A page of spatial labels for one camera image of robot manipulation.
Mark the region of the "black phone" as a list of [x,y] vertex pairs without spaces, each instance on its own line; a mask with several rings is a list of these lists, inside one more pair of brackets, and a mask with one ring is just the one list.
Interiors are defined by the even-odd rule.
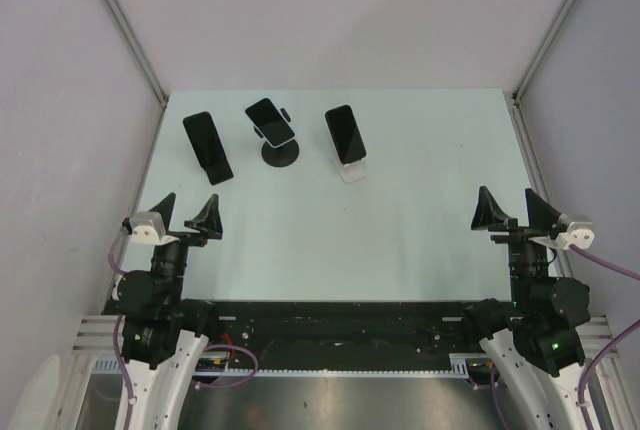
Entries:
[[220,137],[209,112],[185,117],[183,126],[196,159],[203,169],[217,165],[225,159]]
[[353,164],[367,156],[354,112],[349,105],[328,110],[325,121],[342,165]]

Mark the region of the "black round-base clamp stand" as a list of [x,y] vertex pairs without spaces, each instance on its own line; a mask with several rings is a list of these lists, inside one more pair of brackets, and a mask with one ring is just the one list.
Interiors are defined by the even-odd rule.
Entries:
[[[278,108],[278,107],[276,108],[286,117],[286,119],[290,122],[290,126],[292,128],[292,125],[291,125],[292,119],[290,115],[287,113],[287,111],[284,108]],[[263,141],[263,144],[261,147],[261,156],[263,161],[266,164],[276,168],[283,168],[293,164],[299,157],[300,147],[296,140],[296,133],[293,128],[292,129],[295,133],[295,139],[279,148],[270,147],[267,144],[266,140],[260,136],[260,134],[254,128],[254,126],[253,126],[253,129],[254,129],[254,132],[257,134],[257,136]]]

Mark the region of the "white folding phone stand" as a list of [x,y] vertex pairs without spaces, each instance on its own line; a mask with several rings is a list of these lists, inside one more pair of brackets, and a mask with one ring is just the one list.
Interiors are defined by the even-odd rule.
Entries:
[[338,163],[338,171],[345,184],[351,184],[366,176],[366,159],[350,164]]

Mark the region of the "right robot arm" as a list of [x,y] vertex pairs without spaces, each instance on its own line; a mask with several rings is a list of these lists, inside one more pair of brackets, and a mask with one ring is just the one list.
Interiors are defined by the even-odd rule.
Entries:
[[533,189],[525,191],[528,223],[505,213],[485,186],[471,221],[506,246],[511,305],[486,299],[463,312],[461,338],[484,351],[511,391],[530,429],[597,429],[587,389],[586,357],[578,329],[591,320],[590,289],[549,273],[550,254],[588,249],[594,224],[559,212]]

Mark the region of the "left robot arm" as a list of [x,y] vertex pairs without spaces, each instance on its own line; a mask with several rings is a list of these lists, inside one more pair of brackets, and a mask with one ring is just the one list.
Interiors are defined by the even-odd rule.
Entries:
[[176,428],[192,373],[203,350],[221,337],[214,303],[185,299],[184,276],[191,248],[219,240],[219,197],[212,194],[181,231],[170,230],[176,195],[123,220],[117,238],[152,247],[147,270],[123,270],[108,261],[117,279],[112,346],[122,375],[116,428]]

